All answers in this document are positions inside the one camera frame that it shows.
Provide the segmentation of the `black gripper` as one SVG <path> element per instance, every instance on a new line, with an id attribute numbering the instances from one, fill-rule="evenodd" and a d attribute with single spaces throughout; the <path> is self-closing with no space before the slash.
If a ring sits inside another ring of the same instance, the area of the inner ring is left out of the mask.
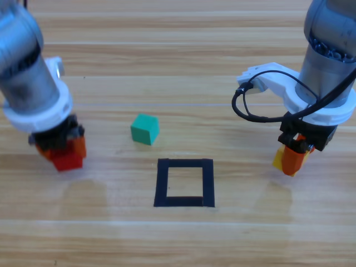
<path id="1" fill-rule="evenodd" d="M 52 150 L 64 149 L 67 146 L 67 141 L 71 140 L 75 153 L 83 159 L 86 158 L 84 128 L 78 123 L 75 114 L 70 114 L 63 122 L 52 129 L 32 133 L 28 137 L 28 143 L 35 145 L 38 153 L 49 162 L 53 162 Z"/>
<path id="2" fill-rule="evenodd" d="M 338 126 L 313 125 L 301 119 L 289 119 L 290 115 L 290 112 L 284 115 L 280 126 L 282 134 L 278 141 L 284 145 L 281 157 L 282 172 L 294 176 L 301 169 L 305 158 L 305 153 L 298 152 L 310 154 L 315 149 L 323 151 Z"/>

